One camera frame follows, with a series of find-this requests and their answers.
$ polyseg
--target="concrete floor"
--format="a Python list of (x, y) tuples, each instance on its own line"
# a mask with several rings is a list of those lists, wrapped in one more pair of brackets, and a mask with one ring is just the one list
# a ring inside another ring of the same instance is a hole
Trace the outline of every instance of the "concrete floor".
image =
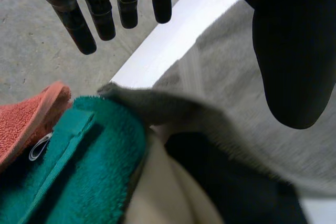
[(56, 80), (68, 84), (73, 97), (93, 94), (157, 25), (151, 0), (139, 0), (138, 26), (122, 28), (116, 0), (111, 0), (117, 36), (101, 41), (84, 0), (78, 3), (97, 42), (89, 56), (78, 51), (45, 0), (0, 0), (0, 104), (31, 97)]

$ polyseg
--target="gray towel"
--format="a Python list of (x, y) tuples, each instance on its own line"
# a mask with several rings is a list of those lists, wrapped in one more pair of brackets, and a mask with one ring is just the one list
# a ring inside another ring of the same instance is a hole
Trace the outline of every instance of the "gray towel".
[(232, 158), (301, 187), (336, 195), (336, 100), (317, 123), (294, 130), (269, 111), (252, 44), (253, 9), (244, 1), (211, 25), (154, 85), (98, 93), (132, 108), (163, 136), (201, 131)]

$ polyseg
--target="towel tag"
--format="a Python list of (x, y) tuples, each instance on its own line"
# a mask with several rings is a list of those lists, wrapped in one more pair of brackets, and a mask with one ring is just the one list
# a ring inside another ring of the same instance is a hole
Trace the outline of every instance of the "towel tag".
[(31, 151), (29, 153), (29, 160), (30, 161), (35, 161), (41, 155), (42, 151), (47, 146), (47, 144), (49, 143), (49, 140), (51, 139), (52, 136), (53, 136), (53, 133), (51, 132), (51, 133), (45, 135), (44, 137), (42, 137), (34, 145), (34, 147), (31, 149)]

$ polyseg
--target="orange towel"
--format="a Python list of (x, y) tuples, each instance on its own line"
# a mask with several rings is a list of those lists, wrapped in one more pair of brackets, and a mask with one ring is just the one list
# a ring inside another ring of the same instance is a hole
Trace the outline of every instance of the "orange towel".
[(69, 87), (57, 81), (28, 100), (0, 106), (0, 172), (52, 131), (70, 98)]

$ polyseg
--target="teal towel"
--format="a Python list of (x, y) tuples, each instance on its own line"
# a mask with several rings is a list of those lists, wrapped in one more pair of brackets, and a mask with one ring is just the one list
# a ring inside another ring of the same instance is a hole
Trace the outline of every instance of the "teal towel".
[(144, 128), (127, 108), (77, 98), (43, 157), (31, 162), (28, 150), (0, 174), (0, 223), (117, 223), (145, 149)]

